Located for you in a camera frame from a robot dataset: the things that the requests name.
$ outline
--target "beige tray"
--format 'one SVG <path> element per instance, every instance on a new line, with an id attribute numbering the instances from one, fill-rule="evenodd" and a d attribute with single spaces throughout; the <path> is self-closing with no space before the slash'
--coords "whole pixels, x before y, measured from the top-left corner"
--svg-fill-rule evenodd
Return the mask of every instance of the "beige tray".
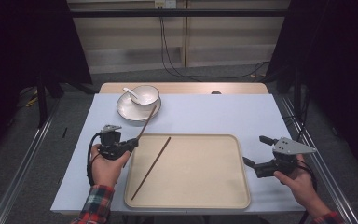
<path id="1" fill-rule="evenodd" d="M 168 137 L 170 143 L 132 200 Z M 130 207 L 247 207 L 250 194 L 236 137 L 144 134 L 132 154 L 124 199 Z"/>

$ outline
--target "white plate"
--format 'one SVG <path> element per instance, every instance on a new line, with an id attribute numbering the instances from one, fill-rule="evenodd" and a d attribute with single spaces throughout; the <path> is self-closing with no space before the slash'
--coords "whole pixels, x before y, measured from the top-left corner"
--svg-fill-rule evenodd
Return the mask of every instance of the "white plate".
<path id="1" fill-rule="evenodd" d="M 161 99 L 158 98 L 156 104 L 156 110 L 152 115 L 152 118 L 156 116 L 159 109 L 161 108 Z M 140 110 L 137 108 L 135 103 L 131 100 L 129 93 L 124 93 L 120 96 L 117 101 L 117 112 L 124 119 L 143 121 L 147 120 L 152 110 Z"/>

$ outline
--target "spoon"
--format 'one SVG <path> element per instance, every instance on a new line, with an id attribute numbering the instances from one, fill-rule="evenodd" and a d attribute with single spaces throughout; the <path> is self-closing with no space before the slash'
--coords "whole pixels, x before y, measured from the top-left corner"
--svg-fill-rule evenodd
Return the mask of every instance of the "spoon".
<path id="1" fill-rule="evenodd" d="M 140 100 L 139 95 L 136 94 L 134 91 L 128 89 L 127 87 L 124 87 L 124 88 L 123 88 L 123 91 L 126 91 L 126 92 L 128 92 L 129 94 L 133 95 L 138 101 Z"/>

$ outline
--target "gray floor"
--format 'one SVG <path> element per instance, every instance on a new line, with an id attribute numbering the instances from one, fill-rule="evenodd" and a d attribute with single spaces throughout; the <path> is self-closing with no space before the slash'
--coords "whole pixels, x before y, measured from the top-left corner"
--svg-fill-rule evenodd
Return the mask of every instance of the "gray floor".
<path id="1" fill-rule="evenodd" d="M 196 77 L 200 81 L 253 82 L 256 79 L 251 77 L 229 78 L 245 75 L 253 69 L 253 65 L 233 65 L 177 70 L 182 75 L 201 76 Z M 94 84 L 89 86 L 94 90 L 100 89 L 104 82 L 113 81 L 194 81 L 189 78 L 174 77 L 164 70 L 100 74 L 94 75 L 93 80 Z M 69 85 L 62 85 L 62 87 L 65 90 L 65 95 L 61 100 L 48 97 L 49 108 L 53 108 L 54 104 L 58 102 L 57 113 L 52 118 L 43 143 L 34 155 L 30 170 L 26 173 L 24 182 L 20 186 L 19 194 L 14 195 L 16 200 L 12 204 L 11 210 L 3 218 L 5 223 L 68 223 L 73 218 L 52 213 L 49 208 L 76 146 L 77 138 L 92 102 L 92 95 L 87 95 Z M 269 83 L 268 90 L 274 94 L 278 106 L 282 109 L 282 116 L 287 116 L 281 99 L 283 96 L 290 97 L 292 91 L 289 91 L 287 95 L 277 94 L 275 83 Z M 0 141 L 0 200 L 7 191 L 36 134 L 37 104 L 31 107 L 23 106 L 32 93 L 29 91 L 22 95 L 19 101 L 19 110 Z M 306 127 L 358 218 L 358 161 L 352 156 L 345 140 L 334 135 L 329 119 L 312 100 Z M 292 137 L 295 138 L 296 132 L 290 122 L 288 122 L 288 129 Z M 319 186 L 322 198 L 329 206 L 336 209 L 334 200 L 330 197 L 322 180 Z M 262 217 L 275 224 L 297 223 L 301 214 L 262 215 Z M 120 217 L 114 216 L 112 223 L 121 223 Z"/>

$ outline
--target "white table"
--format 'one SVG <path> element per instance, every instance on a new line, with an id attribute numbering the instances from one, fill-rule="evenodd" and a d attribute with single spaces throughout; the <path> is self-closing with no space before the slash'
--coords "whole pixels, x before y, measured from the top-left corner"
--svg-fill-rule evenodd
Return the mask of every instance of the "white table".
<path id="1" fill-rule="evenodd" d="M 86 177 L 86 158 L 91 137 L 105 124 L 122 126 L 121 139 L 137 136 L 143 123 L 123 119 L 116 110 L 121 94 L 96 94 L 79 136 L 65 177 L 51 211 L 77 214 L 83 207 L 90 185 Z M 236 136 L 243 156 L 256 163 L 273 158 L 271 146 L 260 143 L 259 135 L 290 137 L 280 111 L 270 94 L 161 94 L 162 107 L 150 120 L 146 133 L 228 133 Z M 257 178 L 246 167 L 251 193 L 250 205 L 241 210 L 227 209 L 143 209 L 128 207 L 123 200 L 127 165 L 118 180 L 111 210 L 129 215 L 262 214 L 303 211 L 291 191 L 274 177 Z"/>

